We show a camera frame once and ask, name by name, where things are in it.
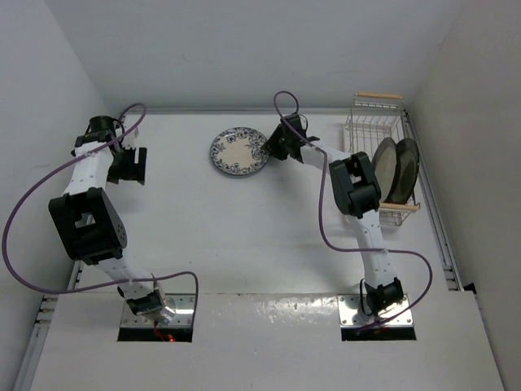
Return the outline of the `blue floral plate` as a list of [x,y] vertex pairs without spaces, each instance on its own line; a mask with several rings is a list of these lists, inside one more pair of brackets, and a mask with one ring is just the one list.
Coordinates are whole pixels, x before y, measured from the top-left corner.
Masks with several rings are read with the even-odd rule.
[[234,127],[219,133],[209,150],[210,160],[222,173],[233,177],[255,174],[268,162],[263,150],[267,138],[249,127]]

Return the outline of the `brown rim cream plate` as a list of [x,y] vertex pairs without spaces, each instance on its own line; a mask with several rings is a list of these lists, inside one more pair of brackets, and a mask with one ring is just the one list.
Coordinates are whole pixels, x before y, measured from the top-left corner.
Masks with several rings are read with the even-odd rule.
[[374,175],[381,191],[381,202],[385,202],[391,196],[398,183],[400,165],[396,147],[393,138],[384,138],[372,158]]

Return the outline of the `checkered rim dark plate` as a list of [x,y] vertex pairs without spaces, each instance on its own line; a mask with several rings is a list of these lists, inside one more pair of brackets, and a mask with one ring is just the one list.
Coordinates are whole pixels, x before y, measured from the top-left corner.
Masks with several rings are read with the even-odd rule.
[[390,200],[393,204],[406,204],[414,192],[419,173],[418,144],[411,138],[402,139],[396,147],[400,174]]

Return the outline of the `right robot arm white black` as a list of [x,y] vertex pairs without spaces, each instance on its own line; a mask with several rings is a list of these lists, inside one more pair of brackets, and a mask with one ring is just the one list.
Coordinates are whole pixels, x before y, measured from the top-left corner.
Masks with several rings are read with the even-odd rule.
[[262,149],[278,160],[290,157],[321,169],[322,187],[330,179],[335,205],[349,218],[361,253],[366,289],[366,303],[361,310],[376,317],[401,301],[403,288],[383,241],[381,191],[369,157],[364,152],[351,155],[327,146],[317,137],[308,137],[298,114],[283,117]]

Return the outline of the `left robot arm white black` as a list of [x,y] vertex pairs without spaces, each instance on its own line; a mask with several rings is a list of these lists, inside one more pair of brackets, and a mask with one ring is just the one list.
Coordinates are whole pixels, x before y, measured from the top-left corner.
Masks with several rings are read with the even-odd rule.
[[105,192],[108,183],[144,184],[147,149],[120,142],[123,125],[110,116],[90,119],[77,137],[74,153],[83,156],[63,194],[48,208],[68,256],[95,266],[117,285],[130,311],[153,323],[170,323],[175,310],[152,273],[126,251],[125,225]]

